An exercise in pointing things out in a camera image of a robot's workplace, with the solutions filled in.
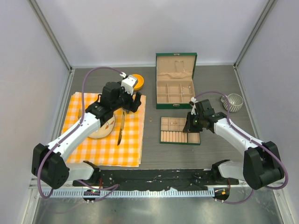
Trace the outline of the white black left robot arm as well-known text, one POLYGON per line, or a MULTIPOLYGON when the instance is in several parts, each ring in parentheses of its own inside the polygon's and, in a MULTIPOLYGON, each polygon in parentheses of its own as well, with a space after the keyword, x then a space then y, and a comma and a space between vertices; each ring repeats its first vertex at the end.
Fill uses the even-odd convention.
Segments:
POLYGON ((52 189, 62 187, 67 181, 84 180, 87 185, 95 186, 100 179, 97 167, 88 161, 68 164, 69 156, 90 134, 112 119, 116 110, 137 112, 141 96, 123 82, 108 82, 71 128, 52 142, 34 147, 31 173, 52 189))

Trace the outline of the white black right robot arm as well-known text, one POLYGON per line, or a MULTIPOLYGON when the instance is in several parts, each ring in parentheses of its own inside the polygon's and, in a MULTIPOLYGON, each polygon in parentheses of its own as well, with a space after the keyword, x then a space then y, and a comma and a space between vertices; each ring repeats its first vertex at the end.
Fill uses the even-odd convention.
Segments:
POLYGON ((216 113, 209 100, 189 102, 192 110, 186 117, 184 133, 200 133, 204 129, 222 137, 243 156, 242 162, 223 160, 212 165, 211 179, 216 184, 228 178, 245 181, 252 189, 260 189, 284 178, 278 147, 272 141, 258 140, 236 126, 226 114, 216 113))

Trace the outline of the green jewelry tray insert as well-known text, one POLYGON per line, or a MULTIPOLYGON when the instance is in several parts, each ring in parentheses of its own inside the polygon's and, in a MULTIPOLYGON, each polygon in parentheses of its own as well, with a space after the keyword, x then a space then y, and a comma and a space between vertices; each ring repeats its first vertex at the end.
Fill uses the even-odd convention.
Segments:
POLYGON ((199 133, 184 133, 186 118, 161 117, 160 143, 180 145, 200 145, 199 133))

